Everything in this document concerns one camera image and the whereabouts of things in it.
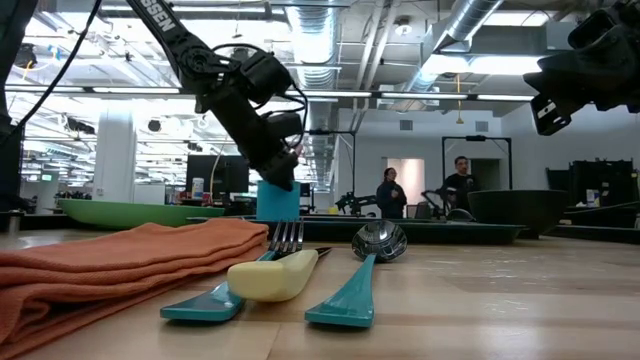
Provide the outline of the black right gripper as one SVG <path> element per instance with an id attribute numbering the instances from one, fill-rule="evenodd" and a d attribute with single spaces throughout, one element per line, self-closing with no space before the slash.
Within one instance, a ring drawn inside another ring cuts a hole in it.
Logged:
<path id="1" fill-rule="evenodd" d="M 530 101 L 537 133 L 551 136 L 570 116 L 592 103 L 600 111 L 621 105 L 640 113 L 640 31 L 613 27 L 595 42 L 538 61 L 524 81 L 537 92 Z"/>

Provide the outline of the blue plastic mug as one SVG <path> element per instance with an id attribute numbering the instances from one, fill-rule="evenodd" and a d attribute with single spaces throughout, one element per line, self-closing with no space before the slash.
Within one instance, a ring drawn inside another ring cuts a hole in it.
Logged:
<path id="1" fill-rule="evenodd" d="M 266 181 L 258 182 L 256 218 L 261 221 L 296 221 L 300 213 L 300 183 L 286 191 Z"/>

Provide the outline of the black bowl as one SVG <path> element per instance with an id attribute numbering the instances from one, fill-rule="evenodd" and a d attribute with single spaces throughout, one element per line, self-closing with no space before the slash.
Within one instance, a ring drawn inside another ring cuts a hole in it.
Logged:
<path id="1" fill-rule="evenodd" d="M 568 204 L 560 190 L 486 190 L 468 194 L 471 214 L 485 224 L 520 225 L 537 235 L 555 228 Z"/>

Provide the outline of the knife with cream handle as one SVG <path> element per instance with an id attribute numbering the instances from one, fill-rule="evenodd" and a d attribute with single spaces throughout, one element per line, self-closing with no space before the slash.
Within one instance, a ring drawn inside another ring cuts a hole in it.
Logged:
<path id="1" fill-rule="evenodd" d="M 227 272 L 230 291 L 256 302 L 288 301 L 302 292 L 319 258 L 331 247 L 301 250 L 279 258 L 234 265 Z"/>

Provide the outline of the spoon with teal handle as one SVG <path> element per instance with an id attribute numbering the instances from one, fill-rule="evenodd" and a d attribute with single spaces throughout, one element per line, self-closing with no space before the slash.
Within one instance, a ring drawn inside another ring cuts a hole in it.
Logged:
<path id="1" fill-rule="evenodd" d="M 370 328 L 374 323 L 373 269 L 391 262 L 408 247 L 404 230 L 389 220 L 365 224 L 354 235 L 351 248 L 363 261 L 351 278 L 331 297 L 305 312 L 309 323 Z"/>

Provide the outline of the fork with teal handle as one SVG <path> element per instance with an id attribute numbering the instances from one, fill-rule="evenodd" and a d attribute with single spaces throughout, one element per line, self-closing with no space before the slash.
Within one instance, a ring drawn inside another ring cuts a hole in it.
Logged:
<path id="1" fill-rule="evenodd" d="M 304 222 L 281 221 L 276 225 L 267 251 L 258 261 L 276 260 L 303 247 Z M 225 322 L 243 307 L 245 300 L 231 292 L 227 282 L 191 299 L 165 306 L 160 316 L 168 320 Z"/>

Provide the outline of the green plate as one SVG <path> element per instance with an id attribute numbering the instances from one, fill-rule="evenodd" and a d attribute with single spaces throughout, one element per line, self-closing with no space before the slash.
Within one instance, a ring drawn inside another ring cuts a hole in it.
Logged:
<path id="1" fill-rule="evenodd" d="M 179 227 L 188 218 L 214 218 L 224 214 L 223 208 L 105 202 L 61 199 L 59 207 L 71 219 L 88 225 L 111 229 L 131 229 L 146 223 Z"/>

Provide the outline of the orange cloth napkin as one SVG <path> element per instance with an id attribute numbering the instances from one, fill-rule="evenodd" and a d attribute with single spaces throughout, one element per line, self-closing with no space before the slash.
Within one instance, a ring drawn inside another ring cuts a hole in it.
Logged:
<path id="1" fill-rule="evenodd" d="M 190 278 L 253 261 L 268 228 L 240 219 L 147 223 L 92 240 L 0 251 L 0 360 L 28 352 Z"/>

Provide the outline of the black background gantry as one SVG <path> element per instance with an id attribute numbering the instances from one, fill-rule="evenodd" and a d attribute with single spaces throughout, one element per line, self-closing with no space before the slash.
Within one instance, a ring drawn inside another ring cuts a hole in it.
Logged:
<path id="1" fill-rule="evenodd" d="M 309 161 L 320 192 L 331 192 L 337 201 L 356 190 L 356 132 L 311 129 L 305 131 L 304 158 Z"/>
<path id="2" fill-rule="evenodd" d="M 462 140 L 465 142 L 485 142 L 491 141 L 494 145 L 497 145 L 498 141 L 503 141 L 507 144 L 507 161 L 508 161 L 508 186 L 510 190 L 514 189 L 513 184 L 513 155 L 512 155 L 512 139 L 510 137 L 487 137 L 484 135 L 466 135 L 466 136 L 442 136 L 440 140 L 440 154 L 441 154 L 441 172 L 442 172 L 442 180 L 445 180 L 446 175 L 446 153 L 448 150 L 445 149 L 446 142 L 448 140 Z"/>

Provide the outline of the black monitor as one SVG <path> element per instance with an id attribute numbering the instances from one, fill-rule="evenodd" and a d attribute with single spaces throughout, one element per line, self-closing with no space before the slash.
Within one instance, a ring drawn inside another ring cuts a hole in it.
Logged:
<path id="1" fill-rule="evenodd" d="M 214 198 L 249 191 L 249 167 L 242 156 L 189 155 L 186 185 L 190 193 L 194 177 L 204 179 L 204 193 Z"/>

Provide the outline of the black storage cabinet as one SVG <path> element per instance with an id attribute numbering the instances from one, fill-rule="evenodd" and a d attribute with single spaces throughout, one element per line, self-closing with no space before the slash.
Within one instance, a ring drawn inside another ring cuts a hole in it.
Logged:
<path id="1" fill-rule="evenodd" d="M 566 191 L 570 206 L 587 205 L 587 189 L 600 191 L 600 206 L 640 201 L 640 174 L 632 160 L 576 160 L 567 169 L 546 168 L 545 172 L 548 187 Z"/>

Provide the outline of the person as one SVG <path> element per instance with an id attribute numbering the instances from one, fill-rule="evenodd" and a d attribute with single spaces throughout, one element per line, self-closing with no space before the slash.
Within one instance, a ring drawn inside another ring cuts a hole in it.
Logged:
<path id="1" fill-rule="evenodd" d="M 402 219 L 407 198 L 403 188 L 396 182 L 397 172 L 390 167 L 384 171 L 383 182 L 376 190 L 376 203 L 385 219 Z"/>
<path id="2" fill-rule="evenodd" d="M 467 157 L 458 156 L 454 165 L 456 172 L 449 175 L 442 186 L 445 199 L 452 209 L 463 209 L 470 212 L 468 194 L 480 190 L 479 181 L 469 172 Z"/>

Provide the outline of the long ceiling light strip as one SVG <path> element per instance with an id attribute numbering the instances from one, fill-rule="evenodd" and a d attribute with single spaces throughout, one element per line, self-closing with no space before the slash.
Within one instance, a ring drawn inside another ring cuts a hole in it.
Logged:
<path id="1" fill-rule="evenodd" d="M 303 90 L 308 99 L 389 99 L 389 100 L 455 100 L 455 101 L 481 101 L 481 102 L 529 102 L 532 95 L 505 95 L 505 94 L 477 94 L 477 93 L 451 93 L 451 92 L 384 92 L 384 91 L 341 91 L 341 90 Z M 53 94 L 114 94 L 114 95 L 141 95 L 141 96 L 182 96 L 190 95 L 190 92 L 182 88 L 172 87 L 80 87 L 59 86 L 53 90 Z"/>

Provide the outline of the black ceiling device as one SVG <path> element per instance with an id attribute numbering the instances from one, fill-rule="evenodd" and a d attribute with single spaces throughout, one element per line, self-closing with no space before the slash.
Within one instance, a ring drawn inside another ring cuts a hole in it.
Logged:
<path id="1" fill-rule="evenodd" d="M 31 43 L 22 43 L 15 57 L 14 65 L 22 69 L 32 69 L 37 63 L 34 45 Z"/>

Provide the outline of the black aluminium table frame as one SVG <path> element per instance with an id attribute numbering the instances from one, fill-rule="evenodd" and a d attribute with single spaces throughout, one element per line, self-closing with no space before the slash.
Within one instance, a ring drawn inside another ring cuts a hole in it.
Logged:
<path id="1" fill-rule="evenodd" d="M 210 218 L 188 218 L 189 223 Z M 349 216 L 303 216 L 304 240 L 307 242 L 349 242 L 356 231 L 370 220 Z M 534 233 L 519 225 L 495 225 L 402 219 L 398 222 L 411 244 L 506 245 L 516 239 L 532 239 Z M 20 230 L 111 229 L 79 223 L 68 217 L 59 205 L 43 214 L 26 214 Z M 559 225 L 548 232 L 551 237 L 640 245 L 640 229 Z"/>

